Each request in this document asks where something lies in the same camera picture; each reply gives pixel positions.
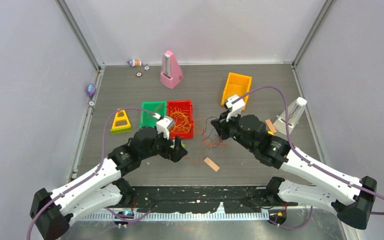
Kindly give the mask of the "small clown figurine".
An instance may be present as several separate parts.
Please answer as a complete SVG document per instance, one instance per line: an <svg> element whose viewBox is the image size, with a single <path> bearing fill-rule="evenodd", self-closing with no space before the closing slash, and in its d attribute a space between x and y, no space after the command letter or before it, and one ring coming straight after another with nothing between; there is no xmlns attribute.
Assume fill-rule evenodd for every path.
<svg viewBox="0 0 384 240"><path fill-rule="evenodd" d="M130 67L139 67L139 66L142 66L142 62L140 60L137 60L137 59L129 59L127 62L126 62Z"/></svg>

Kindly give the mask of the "wooden block near metronome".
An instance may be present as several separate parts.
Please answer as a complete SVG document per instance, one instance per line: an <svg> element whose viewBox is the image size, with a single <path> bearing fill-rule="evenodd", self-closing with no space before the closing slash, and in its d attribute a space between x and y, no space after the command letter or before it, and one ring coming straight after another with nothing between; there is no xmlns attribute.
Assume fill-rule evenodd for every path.
<svg viewBox="0 0 384 240"><path fill-rule="evenodd" d="M268 127L269 131L273 132L274 134L277 132L275 126L273 125L273 123L270 119L266 119L265 124Z"/></svg>

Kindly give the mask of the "white metronome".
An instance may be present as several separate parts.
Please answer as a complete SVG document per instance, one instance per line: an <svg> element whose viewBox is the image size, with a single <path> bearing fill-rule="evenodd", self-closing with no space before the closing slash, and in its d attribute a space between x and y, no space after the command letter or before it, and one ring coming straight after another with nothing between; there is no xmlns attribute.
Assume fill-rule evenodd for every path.
<svg viewBox="0 0 384 240"><path fill-rule="evenodd" d="M273 126L276 131L283 135L287 134L287 130L291 133L298 125L299 120L305 111L307 102L306 99L298 97L290 103L287 112L284 110L274 121Z"/></svg>

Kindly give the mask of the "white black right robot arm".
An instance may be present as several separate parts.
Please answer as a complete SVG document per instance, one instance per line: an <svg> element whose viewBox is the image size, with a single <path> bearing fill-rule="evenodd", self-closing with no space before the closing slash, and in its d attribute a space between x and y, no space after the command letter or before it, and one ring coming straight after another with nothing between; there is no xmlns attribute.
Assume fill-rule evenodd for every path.
<svg viewBox="0 0 384 240"><path fill-rule="evenodd" d="M347 175L315 160L281 137L269 134L255 115L237 115L227 120L223 112L211 125L222 140L229 138L254 155L260 163L292 173L311 186L273 177L266 186L265 198L271 205L294 202L323 209L355 229L368 226L377 181Z"/></svg>

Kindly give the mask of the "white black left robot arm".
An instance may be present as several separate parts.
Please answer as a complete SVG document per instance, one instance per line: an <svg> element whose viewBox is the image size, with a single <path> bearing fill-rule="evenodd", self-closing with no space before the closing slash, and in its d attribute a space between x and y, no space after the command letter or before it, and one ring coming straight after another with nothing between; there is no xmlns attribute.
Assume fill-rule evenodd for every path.
<svg viewBox="0 0 384 240"><path fill-rule="evenodd" d="M179 136L171 139L155 128L140 128L85 174L51 191L38 190L31 204L26 239L31 238L36 227L43 239L56 240L89 214L118 204L128 207L135 192L123 178L125 175L148 158L159 155L176 163L187 154Z"/></svg>

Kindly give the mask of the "pink metronome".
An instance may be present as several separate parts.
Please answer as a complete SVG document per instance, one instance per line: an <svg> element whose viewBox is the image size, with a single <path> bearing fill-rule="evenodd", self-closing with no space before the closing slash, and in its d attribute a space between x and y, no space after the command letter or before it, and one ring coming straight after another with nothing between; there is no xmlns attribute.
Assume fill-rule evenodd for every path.
<svg viewBox="0 0 384 240"><path fill-rule="evenodd" d="M174 89L184 79L183 71L173 52L167 50L162 57L160 82Z"/></svg>

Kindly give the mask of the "purple round toy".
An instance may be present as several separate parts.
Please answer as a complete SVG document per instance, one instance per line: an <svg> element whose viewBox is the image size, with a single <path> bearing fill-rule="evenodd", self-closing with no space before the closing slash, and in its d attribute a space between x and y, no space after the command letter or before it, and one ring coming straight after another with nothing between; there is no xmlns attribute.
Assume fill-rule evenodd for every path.
<svg viewBox="0 0 384 240"><path fill-rule="evenodd" d="M93 83L91 83L86 88L86 95L89 97L92 97L95 94L96 90L97 90L96 86Z"/></svg>

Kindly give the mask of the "wooden block near front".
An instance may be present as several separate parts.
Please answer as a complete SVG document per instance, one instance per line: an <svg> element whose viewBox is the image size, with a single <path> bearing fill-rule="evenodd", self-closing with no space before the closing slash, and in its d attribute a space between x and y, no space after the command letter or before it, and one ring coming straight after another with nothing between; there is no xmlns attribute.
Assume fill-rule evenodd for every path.
<svg viewBox="0 0 384 240"><path fill-rule="evenodd" d="M214 162L212 161L209 157L206 157L204 159L204 162L212 169L214 170L215 172L218 172L220 170L220 167Z"/></svg>

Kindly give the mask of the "green plastic bin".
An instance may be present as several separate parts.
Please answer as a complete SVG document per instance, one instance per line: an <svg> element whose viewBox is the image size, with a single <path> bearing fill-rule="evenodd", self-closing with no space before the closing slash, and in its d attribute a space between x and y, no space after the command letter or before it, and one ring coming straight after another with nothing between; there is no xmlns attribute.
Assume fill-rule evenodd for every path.
<svg viewBox="0 0 384 240"><path fill-rule="evenodd" d="M167 115L167 102L166 101L144 101L141 108L148 110L142 111L140 116L139 127L152 127L156 126L157 119L153 117L152 113L158 113L161 116Z"/></svg>

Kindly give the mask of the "red plastic bin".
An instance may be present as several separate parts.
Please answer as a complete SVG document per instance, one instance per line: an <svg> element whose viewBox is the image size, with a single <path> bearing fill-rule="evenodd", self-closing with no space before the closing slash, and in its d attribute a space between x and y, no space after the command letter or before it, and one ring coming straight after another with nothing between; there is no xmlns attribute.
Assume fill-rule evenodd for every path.
<svg viewBox="0 0 384 240"><path fill-rule="evenodd" d="M182 139L194 137L193 104L191 100L167 101L167 115L175 121L170 131L172 139L179 136Z"/></svg>

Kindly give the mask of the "orange plastic bin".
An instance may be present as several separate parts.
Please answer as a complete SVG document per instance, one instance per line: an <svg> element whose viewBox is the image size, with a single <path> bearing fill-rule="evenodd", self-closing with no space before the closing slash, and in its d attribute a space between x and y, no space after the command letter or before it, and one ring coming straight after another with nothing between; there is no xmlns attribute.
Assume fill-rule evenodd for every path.
<svg viewBox="0 0 384 240"><path fill-rule="evenodd" d="M249 92L251 85L251 76L230 72L227 76L220 104L223 106L225 100L233 95L238 95L240 97Z"/></svg>

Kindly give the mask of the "yellow triangle stand left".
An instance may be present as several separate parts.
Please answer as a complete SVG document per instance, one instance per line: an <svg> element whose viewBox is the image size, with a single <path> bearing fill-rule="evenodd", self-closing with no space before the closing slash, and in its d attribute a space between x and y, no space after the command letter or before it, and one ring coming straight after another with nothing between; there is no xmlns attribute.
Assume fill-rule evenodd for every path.
<svg viewBox="0 0 384 240"><path fill-rule="evenodd" d="M131 130L132 130L132 125L127 116L126 111L124 109L123 110L120 109L114 116L110 132L112 134L120 134L120 133L130 132Z"/></svg>

